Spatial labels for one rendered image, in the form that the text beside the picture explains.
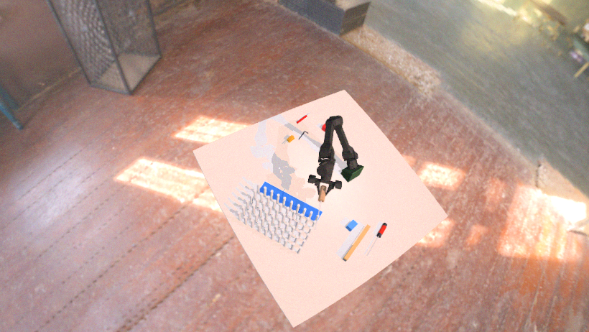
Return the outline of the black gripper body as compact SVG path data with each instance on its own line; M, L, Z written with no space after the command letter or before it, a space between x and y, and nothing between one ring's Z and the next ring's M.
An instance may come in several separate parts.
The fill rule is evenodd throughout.
M335 188L337 190L341 190L342 182L339 180L335 180L335 182L331 181L333 176L333 172L329 172L326 176L321 177L321 179L316 178L316 175L309 175L308 183L320 185L320 183L325 183L330 185L330 187Z

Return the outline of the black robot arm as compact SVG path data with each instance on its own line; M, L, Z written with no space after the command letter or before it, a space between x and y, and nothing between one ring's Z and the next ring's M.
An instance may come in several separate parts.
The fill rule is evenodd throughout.
M344 161L347 161L347 169L355 170L360 167L357 163L358 153L349 145L347 136L343 129L343 118L338 116L330 116L325 122L325 138L324 142L320 147L318 162L319 167L317 168L317 174L321 177L326 176L329 172L334 171L335 158L333 143L334 130L338 136L338 139L343 148L342 157ZM327 159L329 158L329 159Z

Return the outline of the blue tape strip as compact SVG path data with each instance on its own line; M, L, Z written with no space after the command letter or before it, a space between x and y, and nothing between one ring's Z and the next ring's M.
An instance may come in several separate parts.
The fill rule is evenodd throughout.
M288 193L274 187L273 185L268 184L267 182L264 182L263 185L260 187L260 189L259 189L260 193L264 194L264 187L266 187L266 196L270 197L270 192L271 192L271 190L273 190L273 197L272 197L273 200L277 200L277 194L280 194L279 203L281 203L281 204L283 201L283 197L286 197L285 206L289 206L290 202L293 201L293 205L292 205L293 210L296 210L297 205L300 204L300 208L298 210L298 213L302 213L304 208L306 208L307 209L305 212L306 217L309 217L310 211L313 211L313 214L311 217L311 220L313 220L313 221L315 220L315 217L318 214L318 212L319 212L319 217L322 214L322 211L319 211L319 209L298 200L297 198L295 198L295 197L289 195Z

